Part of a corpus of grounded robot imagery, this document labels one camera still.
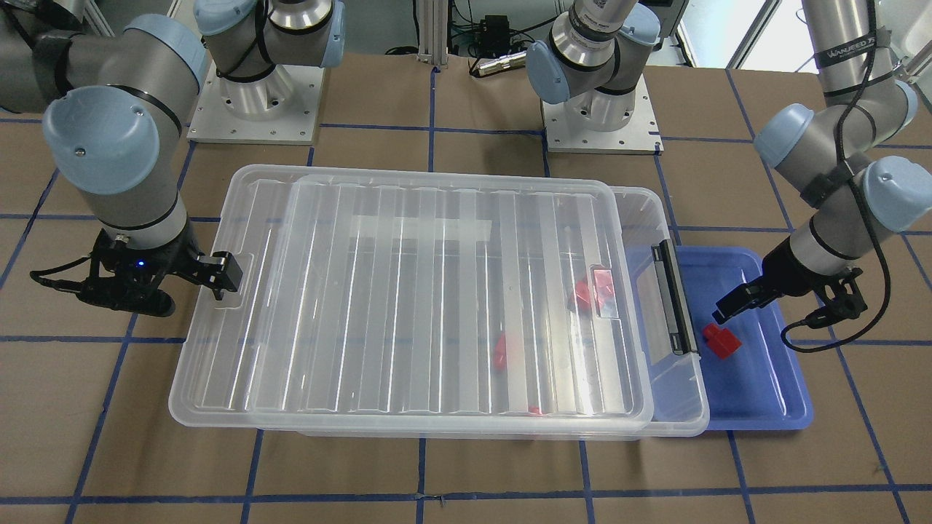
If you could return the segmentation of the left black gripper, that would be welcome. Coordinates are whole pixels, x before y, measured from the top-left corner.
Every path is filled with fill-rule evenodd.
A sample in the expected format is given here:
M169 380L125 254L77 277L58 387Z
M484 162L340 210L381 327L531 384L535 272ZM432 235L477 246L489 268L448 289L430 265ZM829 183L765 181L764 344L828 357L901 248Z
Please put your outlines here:
M722 296L712 317L724 325L740 313L764 308L782 296L813 294L825 299L836 273L835 250L822 245L812 234L792 234L765 256L757 282L741 283Z

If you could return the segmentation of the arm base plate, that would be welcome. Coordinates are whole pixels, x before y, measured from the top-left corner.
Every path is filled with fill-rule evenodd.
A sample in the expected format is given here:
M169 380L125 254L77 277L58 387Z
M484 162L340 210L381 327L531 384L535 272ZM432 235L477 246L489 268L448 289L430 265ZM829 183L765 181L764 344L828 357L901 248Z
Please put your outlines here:
M187 139L227 145L310 146L317 132L326 69L279 65L265 79L220 79L210 66Z
M645 77L633 92L587 92L565 103L540 103L550 152L659 155L665 150Z

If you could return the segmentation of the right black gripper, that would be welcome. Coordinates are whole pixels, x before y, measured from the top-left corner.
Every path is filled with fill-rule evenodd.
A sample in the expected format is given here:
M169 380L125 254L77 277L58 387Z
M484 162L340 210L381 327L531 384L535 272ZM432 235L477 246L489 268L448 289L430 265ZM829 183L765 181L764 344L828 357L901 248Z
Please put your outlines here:
M172 296L160 289L167 276L206 287L216 301L237 294L243 276L233 253L203 255L190 223L166 245L145 250L131 249L102 229L90 261L90 274L77 292L80 301L153 317L169 317L175 311Z

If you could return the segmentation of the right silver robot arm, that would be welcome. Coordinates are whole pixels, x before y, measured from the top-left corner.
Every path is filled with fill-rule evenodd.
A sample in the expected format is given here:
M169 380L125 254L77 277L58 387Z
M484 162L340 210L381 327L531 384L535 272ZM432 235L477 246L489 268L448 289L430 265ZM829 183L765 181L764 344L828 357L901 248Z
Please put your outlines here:
M233 253L204 253L170 160L206 85L260 87L263 109L229 96L237 116L292 103L284 66L338 66L345 49L341 1L197 1L197 29L160 14L122 33L83 30L83 1L2 3L2 110L42 116L57 169L102 225L83 258L32 271L38 285L81 302L153 317L173 314L167 276L220 301L242 284Z

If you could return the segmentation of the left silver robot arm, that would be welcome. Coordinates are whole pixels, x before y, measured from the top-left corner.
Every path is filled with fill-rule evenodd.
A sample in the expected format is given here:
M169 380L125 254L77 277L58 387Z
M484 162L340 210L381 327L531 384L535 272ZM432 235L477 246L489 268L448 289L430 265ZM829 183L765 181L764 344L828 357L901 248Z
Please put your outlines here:
M859 318L866 303L856 261L930 210L925 168L867 154L918 110L915 91L894 76L877 3L805 1L803 13L826 107L789 104L757 132L754 146L815 213L766 255L759 278L716 302L719 324L776 298L812 293L822 308L806 325ZM658 37L657 17L636 1L576 1L527 50L527 76L549 104L590 94L625 98Z

